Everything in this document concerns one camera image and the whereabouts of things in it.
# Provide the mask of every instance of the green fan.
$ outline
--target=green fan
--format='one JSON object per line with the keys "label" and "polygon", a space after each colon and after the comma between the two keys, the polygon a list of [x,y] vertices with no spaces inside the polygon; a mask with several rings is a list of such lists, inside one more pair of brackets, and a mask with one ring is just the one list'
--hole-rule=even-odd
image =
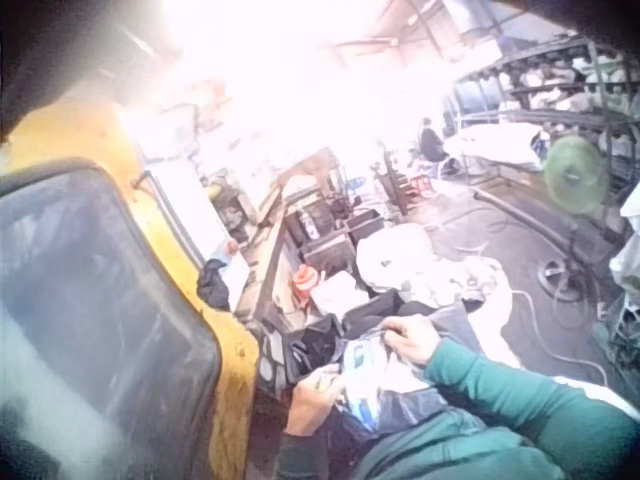
{"label": "green fan", "polygon": [[592,212],[607,195],[607,166],[600,152],[582,137],[558,140],[549,150],[544,168],[549,196],[573,215]]}
{"label": "green fan", "polygon": [[[609,175],[600,152],[587,140],[568,136],[549,150],[544,180],[551,199],[572,215],[594,211],[607,195]],[[567,256],[550,260],[538,271],[542,288],[554,299],[577,302],[586,294],[587,283],[576,261],[576,222],[571,225]]]}

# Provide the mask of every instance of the floor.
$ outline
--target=floor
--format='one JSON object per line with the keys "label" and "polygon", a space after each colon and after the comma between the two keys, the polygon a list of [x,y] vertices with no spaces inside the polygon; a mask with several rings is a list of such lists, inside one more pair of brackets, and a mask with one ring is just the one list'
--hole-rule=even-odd
{"label": "floor", "polygon": [[[491,193],[512,205],[516,205],[557,232],[568,234],[567,218],[539,201],[521,187],[498,186]],[[606,360],[591,335],[596,322],[596,302],[565,304],[554,302],[540,287],[537,270],[541,263],[561,258],[560,252],[547,240],[526,225],[503,213],[490,204],[476,200],[465,190],[411,205],[405,221],[419,223],[430,233],[435,252],[445,258],[457,260],[471,255],[470,250],[483,246],[482,255],[498,260],[513,290],[529,293],[535,305],[540,333],[548,347],[555,353],[574,359],[600,364],[607,374],[609,387],[636,405],[639,399],[628,388],[622,377]],[[596,248],[599,252],[611,250],[606,242],[594,242],[595,231],[589,225],[579,230],[578,247],[585,252]],[[610,301],[618,290],[607,277],[608,259],[605,255],[594,270],[602,276],[599,295],[602,301]],[[603,383],[602,374],[595,368],[552,358],[541,347],[533,329],[532,312],[525,298],[513,295],[511,314],[499,329],[506,348],[510,349],[523,368],[550,376],[565,376],[596,384]],[[250,442],[250,462],[246,478],[271,478],[273,460],[277,453],[281,421],[268,415],[256,415]]]}

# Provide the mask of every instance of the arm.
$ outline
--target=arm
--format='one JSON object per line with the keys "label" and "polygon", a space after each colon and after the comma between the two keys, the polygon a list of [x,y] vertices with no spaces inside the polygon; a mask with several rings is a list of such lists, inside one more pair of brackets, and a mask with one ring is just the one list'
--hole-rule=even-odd
{"label": "arm", "polygon": [[315,433],[329,416],[342,390],[344,378],[338,375],[337,365],[319,368],[296,385],[287,427],[280,439],[276,479],[327,478],[326,448],[323,438]]}
{"label": "arm", "polygon": [[611,475],[638,434],[636,423],[617,408],[543,375],[494,363],[449,339],[439,343],[424,375],[498,415],[578,478]]}
{"label": "arm", "polygon": [[327,467],[322,465],[316,437],[297,437],[282,434],[280,451],[276,459],[277,480],[316,480],[322,478],[321,472]]}

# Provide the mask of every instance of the orange container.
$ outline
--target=orange container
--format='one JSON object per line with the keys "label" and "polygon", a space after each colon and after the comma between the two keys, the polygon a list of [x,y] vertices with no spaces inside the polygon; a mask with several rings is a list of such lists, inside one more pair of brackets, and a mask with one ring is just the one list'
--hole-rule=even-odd
{"label": "orange container", "polygon": [[293,293],[302,307],[306,307],[311,299],[311,290],[320,282],[318,271],[306,264],[300,265],[293,274]]}

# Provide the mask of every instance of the worker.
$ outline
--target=worker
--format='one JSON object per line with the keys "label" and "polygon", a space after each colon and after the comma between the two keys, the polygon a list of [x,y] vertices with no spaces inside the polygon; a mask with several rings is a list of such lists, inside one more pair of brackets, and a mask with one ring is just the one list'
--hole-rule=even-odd
{"label": "worker", "polygon": [[442,140],[431,128],[431,119],[422,120],[422,130],[420,131],[420,153],[428,161],[438,163],[444,160],[446,154],[442,149]]}
{"label": "worker", "polygon": [[[638,434],[625,413],[541,374],[494,363],[411,318],[383,322],[387,345],[418,366],[426,380],[463,394],[498,425],[450,406],[367,444],[349,478],[620,478]],[[344,382],[336,367],[325,367],[296,386],[277,458],[278,479],[323,477],[326,460],[313,436]]]}

